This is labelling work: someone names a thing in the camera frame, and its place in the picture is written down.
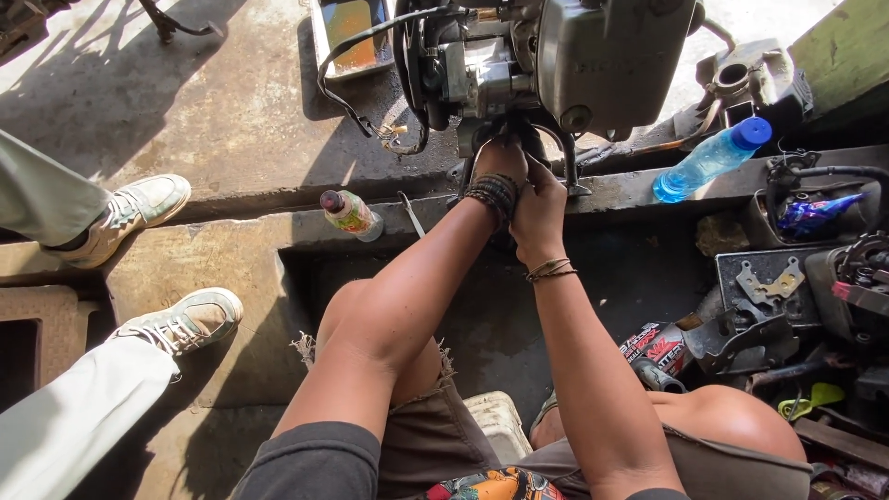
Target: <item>shoelace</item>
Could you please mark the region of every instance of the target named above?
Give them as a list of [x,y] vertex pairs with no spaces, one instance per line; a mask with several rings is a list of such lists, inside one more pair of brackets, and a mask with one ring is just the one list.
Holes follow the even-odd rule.
[[118,196],[126,200],[127,204],[132,208],[132,213],[126,218],[127,221],[139,213],[139,209],[137,208],[139,206],[139,200],[128,190],[117,190],[114,192],[114,196],[108,201],[108,206],[111,208],[111,215],[102,223],[103,229],[110,226],[111,222],[117,221],[117,216],[124,211],[124,208],[120,204],[120,199],[117,198]]
[[[131,330],[146,335],[151,340],[157,340],[161,347],[164,348],[164,351],[167,351],[171,356],[182,351],[182,347],[193,345],[201,338],[200,334],[196,334],[188,329],[188,326],[186,326],[180,316],[172,320],[167,319],[165,325],[155,324],[152,327],[133,327]],[[173,338],[176,339],[175,343],[164,335],[165,330],[172,333]]]

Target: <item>kickstand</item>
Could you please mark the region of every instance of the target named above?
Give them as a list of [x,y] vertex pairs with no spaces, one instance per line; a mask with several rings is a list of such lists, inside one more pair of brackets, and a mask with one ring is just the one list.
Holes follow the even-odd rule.
[[175,33],[177,29],[183,33],[188,33],[189,35],[194,36],[210,35],[211,33],[224,36],[222,30],[212,21],[207,21],[207,25],[201,29],[186,28],[172,17],[166,15],[164,11],[158,9],[154,0],[139,0],[139,3],[145,8],[145,12],[148,13],[151,22],[155,23],[155,26],[157,27],[157,35],[161,37],[161,42],[164,42],[165,44],[172,42],[172,34]]

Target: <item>bracelet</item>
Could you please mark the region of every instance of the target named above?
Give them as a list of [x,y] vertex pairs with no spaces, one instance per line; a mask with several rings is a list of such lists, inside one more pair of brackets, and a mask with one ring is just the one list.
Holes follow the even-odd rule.
[[571,269],[571,270],[561,270],[559,272],[550,272],[549,274],[544,274],[541,276],[535,276],[533,278],[530,278],[530,279],[528,279],[528,281],[534,283],[540,278],[555,278],[556,276],[564,276],[566,274],[577,274],[577,270]]
[[549,276],[561,276],[563,274],[570,274],[572,272],[577,272],[576,270],[557,272],[558,270],[562,269],[564,266],[566,266],[570,263],[571,263],[571,259],[569,259],[567,257],[562,258],[562,259],[550,259],[550,260],[544,262],[543,264],[537,266],[536,268],[532,269],[530,272],[528,272],[528,274],[525,276],[525,279],[529,283],[533,283],[534,281],[536,281],[540,278],[546,278]]
[[507,175],[481,173],[469,184],[466,196],[493,208],[501,224],[512,220],[516,209],[518,186]]

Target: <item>plastic bottle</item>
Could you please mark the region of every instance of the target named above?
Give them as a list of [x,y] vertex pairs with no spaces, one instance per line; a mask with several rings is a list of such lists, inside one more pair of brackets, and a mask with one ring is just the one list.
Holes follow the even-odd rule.
[[325,191],[321,195],[324,217],[333,227],[352,233],[361,241],[374,241],[383,233],[385,222],[353,193]]
[[665,203],[682,201],[721,173],[731,172],[772,139],[772,126],[747,118],[704,140],[690,155],[654,180],[654,196]]

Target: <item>white pants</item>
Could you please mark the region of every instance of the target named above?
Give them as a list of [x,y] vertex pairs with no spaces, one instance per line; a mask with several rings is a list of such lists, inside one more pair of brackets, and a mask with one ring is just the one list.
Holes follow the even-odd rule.
[[65,498],[178,373],[169,354],[137,337],[84,354],[0,414],[0,499]]
[[76,238],[111,193],[0,130],[0,228],[47,246]]

